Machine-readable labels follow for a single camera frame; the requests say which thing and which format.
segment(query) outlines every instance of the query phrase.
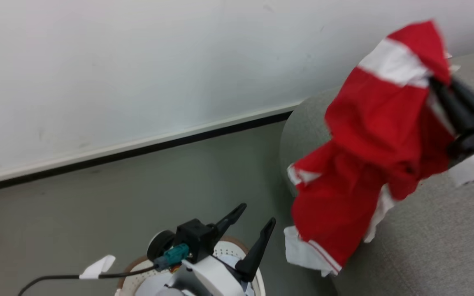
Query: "black baseboard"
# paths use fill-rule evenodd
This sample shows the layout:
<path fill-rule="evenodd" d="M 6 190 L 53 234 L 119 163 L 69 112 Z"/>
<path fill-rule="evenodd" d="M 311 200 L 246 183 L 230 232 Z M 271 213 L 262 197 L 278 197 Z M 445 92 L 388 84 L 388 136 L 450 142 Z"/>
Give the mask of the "black baseboard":
<path fill-rule="evenodd" d="M 265 117 L 265 118 L 260 118 L 260 119 L 251 120 L 251 121 L 248 121 L 248 122 L 243 122 L 243 123 L 223 127 L 223 128 L 220 128 L 220 129 L 214 129 L 213 131 L 199 133 L 199 134 L 196 134 L 196 135 L 191 135 L 191 136 L 183 137 L 183 138 L 176 139 L 176 140 L 171 140 L 171 141 L 167 141 L 167 142 L 163 142 L 163 143 L 158 143 L 158 144 L 154 144 L 154 145 L 150 145 L 150 146 L 145 146 L 145 147 L 142 147 L 142 148 L 137 148 L 137 149 L 133 149 L 133 150 L 125 151 L 125 152 L 120 152 L 120 153 L 108 155 L 108 156 L 105 156 L 105 157 L 98 157 L 96 159 L 91 159 L 91 160 L 86 160 L 86 161 L 82 161 L 82 162 L 78 162 L 78 163 L 64 165 L 64 166 L 61 166 L 61 167 L 57 167 L 55 169 L 50 169 L 50 170 L 45 170 L 45 171 L 41 171 L 41 172 L 37 172 L 37 173 L 32 173 L 32 174 L 28 174 L 28 175 L 25 175 L 25 176 L 19 176 L 19 177 L 16 177 L 16 178 L 10 178 L 8 180 L 2 180 L 2 181 L 0 181 L 0 189 L 10 187 L 10 186 L 14 186 L 14 185 L 18 185 L 18 184 L 27 183 L 27 182 L 32 182 L 34 180 L 39 180 L 39 179 L 42 179 L 42 178 L 48 178 L 48 177 L 52 177 L 52 176 L 56 176 L 56 175 L 60 175 L 60 174 L 65 174 L 65 173 L 68 173 L 68 172 L 73 172 L 73 171 L 77 171 L 77 170 L 81 170 L 81 169 L 86 169 L 87 167 L 94 167 L 96 165 L 105 164 L 105 163 L 108 163 L 108 162 L 127 159 L 127 158 L 130 158 L 130 157 L 137 157 L 139 155 L 143 155 L 143 154 L 147 154 L 147 153 L 151 153 L 151 152 L 155 152 L 155 151 L 163 150 L 163 149 L 167 149 L 167 148 L 172 148 L 172 147 L 176 147 L 176 146 L 180 146 L 180 145 L 184 145 L 184 144 L 189 144 L 189 143 L 193 143 L 193 142 L 197 142 L 197 141 L 202 141 L 202 140 L 206 140 L 206 139 L 213 138 L 213 137 L 216 137 L 216 136 L 221 136 L 221 135 L 226 135 L 226 134 L 230 134 L 230 133 L 240 132 L 240 131 L 252 129 L 254 127 L 259 127 L 259 126 L 263 126 L 263 125 L 267 125 L 267 124 L 271 124 L 271 123 L 275 123 L 275 122 L 280 122 L 280 121 L 288 119 L 288 117 L 290 116 L 291 113 L 292 112 L 285 112 L 285 113 L 277 114 L 277 115 L 274 115 L 274 116 L 268 116 L 268 117 Z"/>

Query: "white baseboard trim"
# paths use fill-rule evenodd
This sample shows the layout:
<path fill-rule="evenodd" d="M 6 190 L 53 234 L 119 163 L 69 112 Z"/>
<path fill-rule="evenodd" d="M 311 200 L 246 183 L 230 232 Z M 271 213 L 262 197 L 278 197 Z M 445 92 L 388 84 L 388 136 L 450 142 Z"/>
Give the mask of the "white baseboard trim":
<path fill-rule="evenodd" d="M 212 123 L 207 123 L 199 126 L 194 126 L 189 129 L 184 129 L 179 132 L 171 132 L 162 135 L 147 137 L 140 140 L 130 141 L 123 144 L 117 144 L 113 146 L 108 146 L 105 148 L 99 148 L 95 150 L 90 150 L 83 153 L 78 153 L 68 157 L 61 157 L 58 159 L 52 159 L 48 161 L 42 161 L 32 165 L 27 165 L 23 167 L 18 167 L 12 170 L 5 170 L 0 172 L 0 181 L 8 180 L 11 178 L 17 178 L 20 176 L 26 176 L 37 172 L 47 171 L 50 169 L 55 169 L 57 167 L 63 167 L 66 165 L 79 163 L 91 159 L 96 159 L 99 157 L 105 157 L 108 155 L 113 155 L 116 153 L 125 152 L 128 150 L 134 150 L 137 148 L 142 148 L 145 146 L 151 146 L 154 144 L 164 143 L 167 141 L 172 141 L 180 139 L 183 137 L 196 135 L 204 132 L 213 131 L 216 129 L 221 129 L 223 127 L 232 126 L 235 124 L 240 124 L 243 122 L 248 122 L 260 118 L 265 118 L 268 116 L 275 116 L 281 113 L 293 111 L 303 100 L 297 101 L 296 103 L 291 103 L 287 105 L 282 105 L 279 107 L 264 109 L 261 111 L 256 111 L 241 116 L 235 116 L 233 118 L 227 118 L 225 120 L 219 120 Z"/>

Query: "teal connector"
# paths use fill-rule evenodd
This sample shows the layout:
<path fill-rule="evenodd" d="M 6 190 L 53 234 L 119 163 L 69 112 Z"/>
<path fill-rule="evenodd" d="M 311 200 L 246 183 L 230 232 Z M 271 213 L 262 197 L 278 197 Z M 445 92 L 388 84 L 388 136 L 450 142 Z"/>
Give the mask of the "teal connector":
<path fill-rule="evenodd" d="M 179 244 L 173 249 L 164 252 L 164 255 L 156 258 L 153 264 L 157 265 L 156 271 L 162 271 L 169 267 L 180 264 L 190 254 L 190 247 L 187 244 Z"/>

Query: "red and white cloth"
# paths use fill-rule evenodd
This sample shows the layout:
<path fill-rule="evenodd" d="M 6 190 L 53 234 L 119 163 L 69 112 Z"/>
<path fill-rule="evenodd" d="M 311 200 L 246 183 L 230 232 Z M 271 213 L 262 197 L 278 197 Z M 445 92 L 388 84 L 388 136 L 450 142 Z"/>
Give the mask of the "red and white cloth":
<path fill-rule="evenodd" d="M 449 84 L 433 22 L 393 32 L 352 70 L 325 113 L 332 139 L 288 168 L 299 190 L 288 262 L 337 274 L 419 180 L 448 168 L 453 136 L 425 103 L 430 76 Z"/>

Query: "white wall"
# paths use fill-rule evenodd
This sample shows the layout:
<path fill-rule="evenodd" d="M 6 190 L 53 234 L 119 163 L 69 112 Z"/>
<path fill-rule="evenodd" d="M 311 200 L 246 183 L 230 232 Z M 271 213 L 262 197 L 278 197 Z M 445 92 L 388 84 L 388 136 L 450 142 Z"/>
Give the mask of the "white wall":
<path fill-rule="evenodd" d="M 470 0 L 0 0 L 0 176 L 294 103 L 431 17 L 474 51 Z"/>

